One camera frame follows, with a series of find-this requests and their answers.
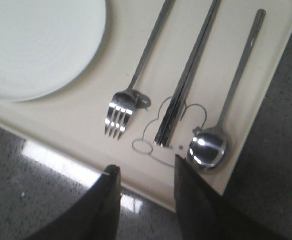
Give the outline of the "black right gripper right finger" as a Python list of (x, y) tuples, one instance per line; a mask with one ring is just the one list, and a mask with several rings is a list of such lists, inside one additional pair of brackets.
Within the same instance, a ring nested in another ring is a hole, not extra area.
[(283, 240), (236, 209), (179, 155), (175, 156), (174, 198), (184, 240)]

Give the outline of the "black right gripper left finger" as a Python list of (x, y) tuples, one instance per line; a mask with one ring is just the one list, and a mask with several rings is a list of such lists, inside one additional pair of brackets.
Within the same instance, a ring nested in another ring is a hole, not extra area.
[(96, 183), (32, 240), (114, 240), (120, 216), (120, 167), (108, 165)]

